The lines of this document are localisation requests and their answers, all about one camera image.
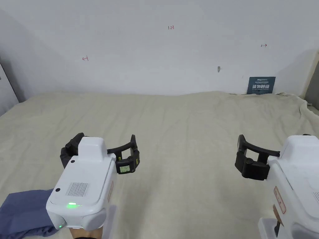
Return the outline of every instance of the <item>white wall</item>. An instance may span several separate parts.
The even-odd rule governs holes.
[[[318,0],[0,0],[0,57],[20,100],[245,93],[250,76],[276,76],[275,93],[299,95],[319,47],[318,9]]]

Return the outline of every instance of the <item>human hand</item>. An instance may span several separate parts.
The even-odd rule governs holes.
[[[283,225],[283,224],[282,224],[282,220],[281,220],[281,218],[280,218],[280,216],[279,216],[279,213],[278,213],[278,211],[277,211],[275,205],[272,206],[272,209],[274,210],[274,214],[275,214],[275,216],[276,216],[277,221],[279,221],[280,224]]]
[[[103,227],[98,228],[93,231],[85,231],[84,229],[75,229],[75,228],[70,228],[70,232],[72,234],[73,238],[78,238],[78,237],[91,237],[95,239],[102,239],[102,233],[103,233]]]

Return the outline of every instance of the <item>white device base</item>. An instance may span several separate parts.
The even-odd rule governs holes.
[[[277,225],[275,218],[261,218],[258,222],[258,228],[261,239],[286,239],[289,238],[284,227],[280,225],[278,237],[276,237],[274,228]]]

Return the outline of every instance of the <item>white cabinet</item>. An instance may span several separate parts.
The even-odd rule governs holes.
[[[0,116],[18,103],[19,101],[0,65]]]

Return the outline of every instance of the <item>bed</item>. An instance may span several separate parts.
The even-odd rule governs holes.
[[[53,188],[60,150],[79,132],[109,148],[136,135],[141,164],[118,177],[113,238],[246,239],[259,238],[259,218],[273,212],[264,182],[234,167],[238,135],[280,150],[290,135],[319,137],[319,116],[284,93],[39,95],[0,117],[0,203],[12,192]],[[71,234],[63,228],[51,238]]]

